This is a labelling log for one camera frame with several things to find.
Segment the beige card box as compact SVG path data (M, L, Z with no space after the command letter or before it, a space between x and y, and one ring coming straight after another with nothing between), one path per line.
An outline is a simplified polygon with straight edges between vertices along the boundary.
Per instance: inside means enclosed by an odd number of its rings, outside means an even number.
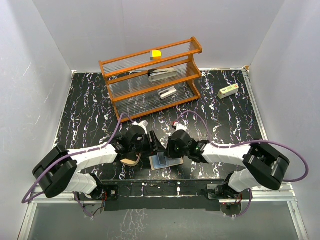
M141 153L130 152L121 157L120 162L129 167L136 166L142 157Z

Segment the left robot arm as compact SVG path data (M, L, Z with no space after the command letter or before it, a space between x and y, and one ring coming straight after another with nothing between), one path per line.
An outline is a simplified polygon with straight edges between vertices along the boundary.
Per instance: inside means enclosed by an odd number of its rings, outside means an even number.
M154 131L147 132L142 123L135 123L125 134L114 134L106 143L93 147L66 149L57 145L36 165L32 174L47 198L63 192L78 192L97 200L102 198L103 184L96 175L82 173L82 170L115 162L134 166L140 159L165 150Z

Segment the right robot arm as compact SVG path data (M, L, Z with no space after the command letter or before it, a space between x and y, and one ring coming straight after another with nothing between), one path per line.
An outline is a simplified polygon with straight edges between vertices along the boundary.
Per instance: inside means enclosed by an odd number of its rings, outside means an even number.
M240 146L216 144L209 140L194 140L182 129L168 138L169 158L187 157L195 163L224 163L243 167L227 175L222 184L208 189L214 198L233 199L243 191L258 186L279 190L290 165L289 159L265 142Z

